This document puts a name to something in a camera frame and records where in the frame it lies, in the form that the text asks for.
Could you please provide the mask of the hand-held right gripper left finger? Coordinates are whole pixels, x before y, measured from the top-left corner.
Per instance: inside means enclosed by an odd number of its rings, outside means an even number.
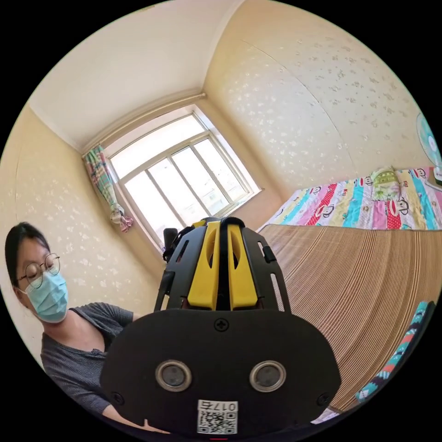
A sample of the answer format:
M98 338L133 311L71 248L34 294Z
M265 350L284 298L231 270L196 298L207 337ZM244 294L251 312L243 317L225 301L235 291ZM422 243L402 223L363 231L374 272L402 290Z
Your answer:
M209 222L187 301L193 308L215 310L220 264L220 222Z

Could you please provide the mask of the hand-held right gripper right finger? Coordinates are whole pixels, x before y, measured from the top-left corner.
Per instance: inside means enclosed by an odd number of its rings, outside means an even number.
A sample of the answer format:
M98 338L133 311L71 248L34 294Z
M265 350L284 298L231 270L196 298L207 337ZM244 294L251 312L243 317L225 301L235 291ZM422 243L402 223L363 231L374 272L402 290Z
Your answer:
M231 310L255 307L258 298L239 225L227 226L227 262Z

